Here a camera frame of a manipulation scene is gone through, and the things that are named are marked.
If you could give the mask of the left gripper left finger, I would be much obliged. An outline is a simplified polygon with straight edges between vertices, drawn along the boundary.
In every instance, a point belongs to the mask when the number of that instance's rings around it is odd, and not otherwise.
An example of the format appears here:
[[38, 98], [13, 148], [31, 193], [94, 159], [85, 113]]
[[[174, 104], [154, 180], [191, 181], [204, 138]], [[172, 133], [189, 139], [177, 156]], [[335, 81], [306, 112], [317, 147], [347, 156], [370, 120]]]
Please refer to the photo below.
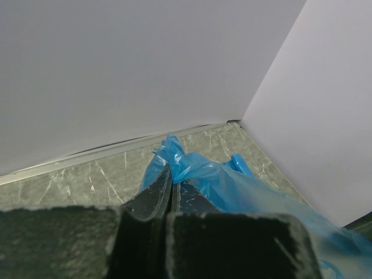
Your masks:
[[171, 174], [120, 206], [1, 210], [2, 278], [159, 278]]

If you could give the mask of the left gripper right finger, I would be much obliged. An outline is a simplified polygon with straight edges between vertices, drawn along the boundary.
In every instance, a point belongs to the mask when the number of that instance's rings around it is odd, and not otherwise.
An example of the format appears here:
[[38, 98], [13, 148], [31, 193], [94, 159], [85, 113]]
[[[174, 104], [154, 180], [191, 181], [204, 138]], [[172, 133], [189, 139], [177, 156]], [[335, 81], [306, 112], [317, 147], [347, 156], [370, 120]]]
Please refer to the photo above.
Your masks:
[[173, 185], [168, 278], [320, 278], [309, 234], [287, 214], [222, 213], [192, 184]]

